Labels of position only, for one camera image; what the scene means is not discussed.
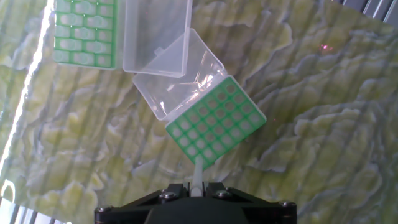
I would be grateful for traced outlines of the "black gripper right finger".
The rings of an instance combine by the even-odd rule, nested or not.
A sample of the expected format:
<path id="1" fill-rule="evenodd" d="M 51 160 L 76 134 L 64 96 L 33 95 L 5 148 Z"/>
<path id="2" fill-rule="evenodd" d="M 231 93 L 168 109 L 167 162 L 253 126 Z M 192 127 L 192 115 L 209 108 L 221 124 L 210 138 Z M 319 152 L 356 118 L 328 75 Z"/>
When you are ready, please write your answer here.
<path id="1" fill-rule="evenodd" d="M 204 196 L 226 207 L 229 217 L 244 217 L 247 223 L 297 224 L 297 204 L 282 200 L 268 202 L 221 182 L 205 182 Z"/>

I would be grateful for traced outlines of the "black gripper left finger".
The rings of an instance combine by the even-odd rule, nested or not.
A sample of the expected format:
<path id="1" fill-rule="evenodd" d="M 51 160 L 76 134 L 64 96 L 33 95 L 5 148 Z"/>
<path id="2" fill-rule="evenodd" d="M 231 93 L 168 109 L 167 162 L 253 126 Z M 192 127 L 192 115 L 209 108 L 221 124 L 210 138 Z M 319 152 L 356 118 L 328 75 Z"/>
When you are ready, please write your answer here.
<path id="1" fill-rule="evenodd" d="M 104 206 L 95 209 L 95 224 L 145 223 L 150 212 L 189 196 L 190 184 L 169 184 L 160 189 L 121 207 Z"/>

